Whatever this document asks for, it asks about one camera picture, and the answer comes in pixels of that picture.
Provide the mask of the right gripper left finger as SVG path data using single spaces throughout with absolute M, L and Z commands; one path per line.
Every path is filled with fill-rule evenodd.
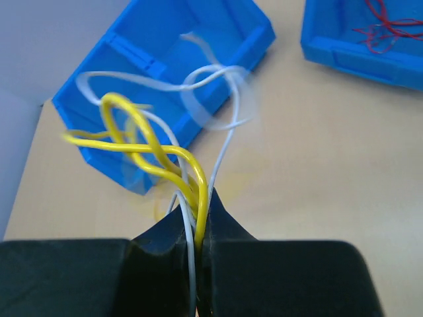
M 187 316 L 179 208 L 138 237 L 1 243 L 2 316 Z

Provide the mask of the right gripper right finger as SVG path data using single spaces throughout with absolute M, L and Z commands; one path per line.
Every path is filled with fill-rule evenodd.
M 198 283 L 200 316 L 382 316 L 364 257 L 341 240 L 259 240 L 214 192 Z

